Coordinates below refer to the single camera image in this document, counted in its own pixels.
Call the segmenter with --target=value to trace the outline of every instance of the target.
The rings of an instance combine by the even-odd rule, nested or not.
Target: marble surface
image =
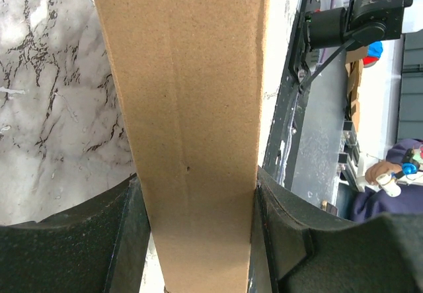
[[[1,0],[0,224],[86,201],[135,172],[93,0]],[[298,0],[271,0],[262,163]],[[163,292],[150,243],[140,292]]]

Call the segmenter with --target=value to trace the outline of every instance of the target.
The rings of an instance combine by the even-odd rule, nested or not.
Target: purple shirt
[[[386,160],[401,165],[407,149],[418,148],[422,142],[413,139],[402,140],[388,151]],[[353,222],[363,222],[381,212],[423,213],[423,186],[401,185],[401,194],[398,197],[390,197],[384,190],[375,192],[366,187],[365,192],[360,192],[354,200],[350,219]]]

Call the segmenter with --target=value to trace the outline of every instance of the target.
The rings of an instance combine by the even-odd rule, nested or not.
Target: hand
[[[398,173],[403,169],[401,165],[393,164],[388,161],[380,161],[365,172],[365,179],[369,184],[377,185],[376,178],[382,174]]]

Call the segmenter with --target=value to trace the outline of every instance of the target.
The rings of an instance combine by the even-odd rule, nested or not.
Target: person
[[[373,165],[365,172],[367,182],[376,185],[376,177],[384,173],[398,173],[405,152],[408,149],[418,149],[422,140],[405,139],[395,144],[387,153],[385,160]],[[382,212],[392,214],[423,213],[423,186],[401,185],[401,194],[390,197],[381,189],[378,192],[366,187],[365,192],[358,193],[352,205],[350,219],[353,222],[364,222]]]

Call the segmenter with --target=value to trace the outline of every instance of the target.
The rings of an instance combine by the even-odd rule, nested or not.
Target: brown cardboard strip
[[[356,96],[352,99],[354,101],[358,98],[358,89],[360,88],[360,84],[362,82],[364,63],[363,60],[358,60],[348,65],[351,65],[351,68],[348,75],[347,93],[354,92],[353,95]]]
[[[368,52],[369,52],[369,46],[360,47],[357,50],[346,52],[345,63],[354,63],[358,60],[362,60],[363,58],[367,56]]]
[[[267,0],[95,0],[167,290],[245,293]]]

